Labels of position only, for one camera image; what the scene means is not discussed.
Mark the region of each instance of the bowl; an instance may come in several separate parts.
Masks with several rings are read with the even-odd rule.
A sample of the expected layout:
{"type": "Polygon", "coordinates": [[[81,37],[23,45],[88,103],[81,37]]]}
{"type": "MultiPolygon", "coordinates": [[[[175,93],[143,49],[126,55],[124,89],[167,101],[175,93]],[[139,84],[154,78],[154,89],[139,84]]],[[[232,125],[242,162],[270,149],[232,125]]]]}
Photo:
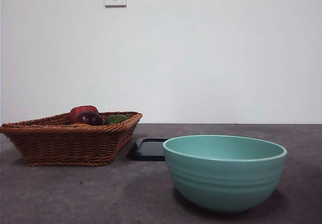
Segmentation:
{"type": "Polygon", "coordinates": [[[178,191],[200,207],[227,214],[266,200],[279,183],[287,155],[273,142],[225,135],[175,137],[163,147],[178,191]]]}

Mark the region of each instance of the green lime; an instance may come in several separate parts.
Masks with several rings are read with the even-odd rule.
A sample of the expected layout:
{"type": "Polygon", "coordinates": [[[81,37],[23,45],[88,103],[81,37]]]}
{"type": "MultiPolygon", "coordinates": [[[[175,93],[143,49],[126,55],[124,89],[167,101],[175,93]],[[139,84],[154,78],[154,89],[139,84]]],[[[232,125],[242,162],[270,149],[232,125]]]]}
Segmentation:
{"type": "Polygon", "coordinates": [[[126,119],[127,119],[127,116],[125,115],[111,115],[105,119],[104,124],[110,125],[110,124],[120,123],[125,121],[126,119]]]}

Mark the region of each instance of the brown wicker basket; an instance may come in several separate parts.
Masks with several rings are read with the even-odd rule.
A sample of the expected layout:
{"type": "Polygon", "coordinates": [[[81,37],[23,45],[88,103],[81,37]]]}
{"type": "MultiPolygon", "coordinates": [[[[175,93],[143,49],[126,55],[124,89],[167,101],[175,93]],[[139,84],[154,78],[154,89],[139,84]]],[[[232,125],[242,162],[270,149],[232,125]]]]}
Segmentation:
{"type": "Polygon", "coordinates": [[[51,117],[4,123],[0,133],[8,137],[30,166],[104,166],[133,136],[142,117],[138,112],[103,112],[103,120],[123,114],[127,120],[102,126],[70,126],[69,113],[51,117]]]}

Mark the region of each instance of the ceramic bowl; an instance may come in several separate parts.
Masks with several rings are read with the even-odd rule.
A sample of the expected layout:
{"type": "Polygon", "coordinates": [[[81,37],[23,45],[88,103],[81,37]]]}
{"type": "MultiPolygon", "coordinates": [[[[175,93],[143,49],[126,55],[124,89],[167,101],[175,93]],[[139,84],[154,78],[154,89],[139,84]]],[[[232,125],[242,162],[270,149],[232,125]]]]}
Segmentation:
{"type": "Polygon", "coordinates": [[[279,183],[287,150],[248,137],[193,135],[163,143],[175,187],[208,210],[238,213],[266,200],[279,183]]]}

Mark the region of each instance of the gray table surface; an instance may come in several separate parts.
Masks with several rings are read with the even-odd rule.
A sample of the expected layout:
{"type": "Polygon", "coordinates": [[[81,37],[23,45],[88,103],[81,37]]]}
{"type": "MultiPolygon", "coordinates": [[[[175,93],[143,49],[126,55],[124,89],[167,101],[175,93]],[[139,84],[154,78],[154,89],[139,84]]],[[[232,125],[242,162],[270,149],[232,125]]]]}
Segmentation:
{"type": "Polygon", "coordinates": [[[322,125],[139,124],[133,140],[103,167],[25,166],[1,141],[1,224],[322,223],[322,125]],[[276,142],[288,150],[277,189],[231,216],[199,208],[174,187],[165,162],[127,157],[141,137],[225,134],[276,142]]]}

